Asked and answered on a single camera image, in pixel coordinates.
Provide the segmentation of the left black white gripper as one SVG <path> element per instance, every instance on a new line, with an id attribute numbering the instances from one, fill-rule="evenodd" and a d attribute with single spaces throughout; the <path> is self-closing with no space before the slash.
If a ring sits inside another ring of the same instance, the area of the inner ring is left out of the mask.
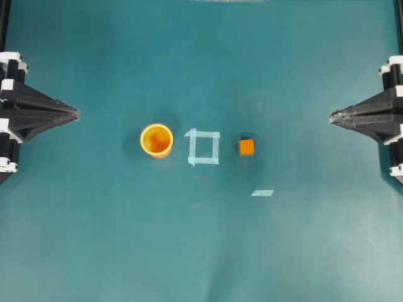
<path id="1" fill-rule="evenodd" d="M 16 105 L 1 98 L 1 184 L 18 171 L 22 140 L 31 140 L 39 133 L 80 118 L 76 108 L 23 84 L 28 69 L 19 52 L 1 52 L 1 88 L 13 88 L 13 100 L 19 107 L 39 109 L 11 110 Z"/>

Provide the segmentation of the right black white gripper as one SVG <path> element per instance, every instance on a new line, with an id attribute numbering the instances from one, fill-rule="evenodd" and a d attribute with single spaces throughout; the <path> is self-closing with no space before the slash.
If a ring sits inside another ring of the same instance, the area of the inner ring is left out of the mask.
<path id="1" fill-rule="evenodd" d="M 379 73 L 383 92 L 334 111 L 329 122 L 388 146 L 389 174 L 402 184 L 402 55 L 389 57 Z"/>

